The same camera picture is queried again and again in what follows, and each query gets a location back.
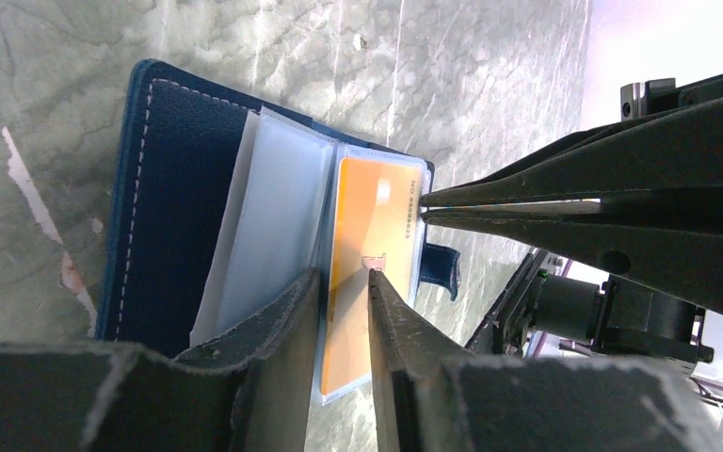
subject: blue leather wallet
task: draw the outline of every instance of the blue leather wallet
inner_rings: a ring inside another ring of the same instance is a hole
[[[248,110],[263,106],[340,141],[395,152],[167,63],[140,61],[126,98],[97,339],[167,356],[188,347]],[[425,243],[420,280],[454,299],[458,251]]]

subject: screw hole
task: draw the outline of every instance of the screw hole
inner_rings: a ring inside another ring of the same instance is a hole
[[[622,251],[610,250],[600,256],[600,268],[615,275],[631,271],[631,259]]]

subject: yellow card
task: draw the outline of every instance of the yellow card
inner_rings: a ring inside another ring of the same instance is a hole
[[[338,177],[323,396],[370,372],[369,269],[383,271],[403,299],[409,296],[422,170],[347,157]]]

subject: gray marble table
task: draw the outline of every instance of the gray marble table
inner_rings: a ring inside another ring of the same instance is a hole
[[[578,124],[587,0],[0,0],[0,341],[87,340],[129,71],[145,57],[437,164],[493,172]],[[433,228],[461,295],[417,309],[463,342],[527,250]],[[310,411],[308,450],[375,449],[369,386]]]

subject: white stitching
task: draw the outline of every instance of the white stitching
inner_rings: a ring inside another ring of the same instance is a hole
[[[135,216],[137,215],[137,194],[139,193],[139,176],[142,174],[142,160],[145,156],[145,136],[148,135],[148,121],[151,118],[151,100],[153,99],[153,84],[154,83],[167,83],[170,85],[173,85],[174,87],[178,89],[183,89],[185,91],[194,92],[196,94],[200,94],[201,96],[211,99],[213,101],[219,101],[223,104],[228,105],[234,105],[238,106],[245,110],[250,110],[254,113],[259,113],[257,110],[252,108],[247,108],[245,106],[242,106],[240,104],[236,104],[234,102],[231,102],[226,99],[220,99],[219,97],[210,96],[209,94],[203,93],[198,91],[197,89],[191,89],[188,87],[185,87],[177,82],[174,82],[172,80],[167,80],[164,78],[154,78],[151,80],[151,83],[148,84],[148,96],[147,96],[147,103],[145,105],[145,123],[142,126],[142,137],[139,139],[139,159],[137,160],[137,175],[135,176],[135,194],[132,200],[132,217],[131,222],[129,223],[129,245],[126,249],[126,265],[123,269],[123,285],[120,288],[120,307],[118,309],[118,325],[115,327],[115,342],[118,342],[118,338],[121,335],[121,322],[123,321],[123,305],[126,301],[126,283],[129,280],[129,268],[131,267],[131,257],[132,257],[132,242],[134,241],[134,230],[135,230]]]

